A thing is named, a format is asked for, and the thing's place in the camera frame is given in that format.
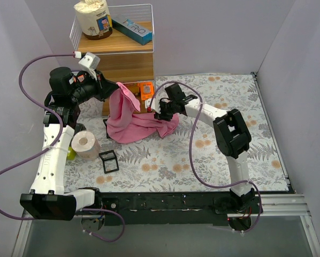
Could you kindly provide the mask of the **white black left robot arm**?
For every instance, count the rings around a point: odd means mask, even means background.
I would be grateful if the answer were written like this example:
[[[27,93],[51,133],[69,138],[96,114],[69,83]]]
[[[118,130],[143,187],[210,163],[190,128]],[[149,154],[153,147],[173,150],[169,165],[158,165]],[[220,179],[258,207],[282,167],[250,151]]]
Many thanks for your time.
[[[95,75],[86,71],[74,74],[68,67],[52,70],[49,84],[51,92],[44,102],[47,110],[43,118],[45,153],[30,192],[21,195],[20,204],[35,219],[70,221],[83,208],[97,214],[103,207],[97,188],[84,187],[70,193],[64,190],[68,148],[79,133],[79,105],[93,97],[104,101],[119,87],[98,70]]]

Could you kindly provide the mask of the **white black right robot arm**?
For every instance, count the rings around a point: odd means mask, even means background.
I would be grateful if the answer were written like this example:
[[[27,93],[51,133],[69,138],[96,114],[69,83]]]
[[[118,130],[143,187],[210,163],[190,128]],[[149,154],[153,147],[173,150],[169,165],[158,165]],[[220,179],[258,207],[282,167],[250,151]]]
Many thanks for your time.
[[[232,198],[231,207],[237,213],[243,213],[255,197],[247,163],[252,137],[243,116],[237,109],[226,111],[206,104],[195,89],[191,95],[185,95],[181,89],[183,85],[178,81],[163,83],[167,96],[159,98],[153,95],[146,100],[147,111],[153,111],[155,119],[167,122],[175,114],[182,114],[214,129],[217,147],[226,157],[230,172],[231,183],[227,188]]]

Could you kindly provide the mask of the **pink t-shirt garment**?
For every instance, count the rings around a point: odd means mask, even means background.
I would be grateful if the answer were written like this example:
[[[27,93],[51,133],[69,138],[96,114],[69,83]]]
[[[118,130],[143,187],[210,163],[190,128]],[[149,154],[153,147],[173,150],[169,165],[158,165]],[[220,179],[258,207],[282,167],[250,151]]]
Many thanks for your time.
[[[171,121],[157,120],[154,114],[135,114],[140,111],[140,102],[121,82],[109,97],[109,116],[106,130],[111,139],[118,143],[133,143],[158,132],[161,138],[172,134],[179,125],[178,115]]]

